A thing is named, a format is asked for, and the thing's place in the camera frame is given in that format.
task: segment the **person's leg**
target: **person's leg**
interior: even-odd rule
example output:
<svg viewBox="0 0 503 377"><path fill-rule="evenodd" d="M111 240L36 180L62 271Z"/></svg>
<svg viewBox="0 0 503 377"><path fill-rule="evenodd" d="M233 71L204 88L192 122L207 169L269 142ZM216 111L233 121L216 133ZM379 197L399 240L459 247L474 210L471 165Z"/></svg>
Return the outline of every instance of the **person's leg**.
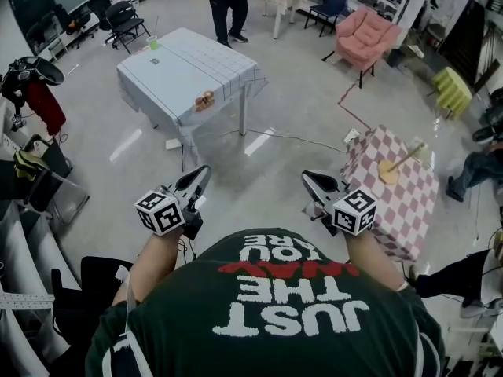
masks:
<svg viewBox="0 0 503 377"><path fill-rule="evenodd" d="M488 251L480 251L454 262L437 273L419 275L410 284L422 298L456 295L469 299L480 299L482 271Z"/></svg>
<svg viewBox="0 0 503 377"><path fill-rule="evenodd" d="M472 152L464 161L460 176L450 181L448 190L463 198L466 189L478 185L490 177L489 170L496 170L495 167L502 166L499 165L494 154Z"/></svg>
<svg viewBox="0 0 503 377"><path fill-rule="evenodd" d="M248 15L248 0L229 0L229 5L233 10L233 26L230 28L229 33L238 36L241 34Z"/></svg>
<svg viewBox="0 0 503 377"><path fill-rule="evenodd" d="M227 42L228 0L210 0L210 5L217 39L219 42Z"/></svg>

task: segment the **glossy floor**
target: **glossy floor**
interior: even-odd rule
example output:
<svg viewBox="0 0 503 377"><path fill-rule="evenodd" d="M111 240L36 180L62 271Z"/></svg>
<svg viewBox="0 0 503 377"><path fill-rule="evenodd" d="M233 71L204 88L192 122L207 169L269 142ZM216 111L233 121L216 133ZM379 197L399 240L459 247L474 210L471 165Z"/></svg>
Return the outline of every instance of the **glossy floor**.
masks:
<svg viewBox="0 0 503 377"><path fill-rule="evenodd" d="M158 36L187 27L214 38L207 0L148 0L138 12L151 31L159 16ZM464 204L443 193L446 177L457 173L467 153L475 149L465 125L470 116L465 116L464 123L435 120L434 97L426 97L430 87L407 69L390 68L383 61L376 65L375 77L365 77L362 90L356 86L344 98L342 105L352 115L337 102L358 72L335 56L327 63L320 61L332 50L334 36L319 38L314 25L304 30L299 16L293 25L284 17L280 38L273 40L274 13L271 9L263 17L262 12L261 5L250 1L245 32L250 43L233 45L256 60L270 80L251 103L248 127L273 128L277 134L344 149L342 139L350 128L365 130L357 116L370 127L383 123L404 141L422 137L435 150L442 192L420 266L434 272L485 248L499 226L492 185L487 182L474 188ZM63 56L58 65L68 75L64 84L53 88L68 117L64 153L75 164L73 178L91 195L61 242L77 272L84 255L133 261L149 235L133 203L147 190L181 174L180 149L167 151L167 136L153 130L142 114L122 100L116 65L128 55L122 48L103 46L105 37L99 31L95 39ZM130 47L138 50L144 45L142 39ZM472 112L479 112L480 105L475 97ZM240 229L277 226L302 234L332 259L345 262L342 237L333 239L301 213L309 197L300 181L305 169L340 169L345 155L320 145L252 132L245 137L239 133L222 136L237 130L238 118L237 106L232 104L195 133L202 161L213 170L207 200L200 209L204 227L195 242L196 252ZM30 120L33 126L35 119ZM250 145L256 149L247 150ZM455 342L458 337L447 334L446 328L462 324L457 318L459 303L442 297L426 303L443 325L448 345Z"/></svg>

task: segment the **green cup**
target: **green cup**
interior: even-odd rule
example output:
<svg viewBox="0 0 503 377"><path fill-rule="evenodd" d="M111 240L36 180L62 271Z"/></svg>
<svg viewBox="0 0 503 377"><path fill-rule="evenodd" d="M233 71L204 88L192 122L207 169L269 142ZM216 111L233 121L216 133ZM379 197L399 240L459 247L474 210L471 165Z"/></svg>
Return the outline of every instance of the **green cup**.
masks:
<svg viewBox="0 0 503 377"><path fill-rule="evenodd" d="M147 38L147 43L151 50L156 50L159 45L157 44L157 35L152 35Z"/></svg>

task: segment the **stick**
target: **stick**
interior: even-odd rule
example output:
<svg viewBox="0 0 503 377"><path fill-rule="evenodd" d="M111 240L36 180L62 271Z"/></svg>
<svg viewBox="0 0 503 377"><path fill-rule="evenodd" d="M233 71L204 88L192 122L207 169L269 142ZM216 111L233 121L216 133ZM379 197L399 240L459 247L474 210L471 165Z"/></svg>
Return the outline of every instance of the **stick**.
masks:
<svg viewBox="0 0 503 377"><path fill-rule="evenodd" d="M393 165L387 171L391 172L392 170L395 170L397 167L399 167L400 165L402 165L402 163L404 163L408 158L410 158L411 156L415 155L418 151L420 151L421 149L423 149L424 146L425 146L424 142L420 143L414 150L412 150L411 152L409 152L404 159L400 160L398 163L396 163L395 165Z"/></svg>

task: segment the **red cable on floor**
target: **red cable on floor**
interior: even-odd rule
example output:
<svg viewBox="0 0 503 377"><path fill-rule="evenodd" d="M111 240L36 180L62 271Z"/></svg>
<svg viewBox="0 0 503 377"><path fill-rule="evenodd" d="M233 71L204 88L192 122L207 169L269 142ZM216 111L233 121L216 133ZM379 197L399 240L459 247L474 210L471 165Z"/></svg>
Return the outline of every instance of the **red cable on floor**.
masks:
<svg viewBox="0 0 503 377"><path fill-rule="evenodd" d="M368 130L371 130L370 126L365 123L362 119L360 119L358 116L356 116L352 111L350 111L349 109L345 108L342 103L344 101L344 99L346 99L347 95L349 94L349 91L351 91L354 87L356 86L356 82L353 82L353 85L350 86L346 92L343 94L343 96L339 99L339 102L337 102L337 104L342 108L344 109L346 112L348 112L350 115L352 115L355 119L357 119L361 124L363 124L365 127L367 127Z"/></svg>

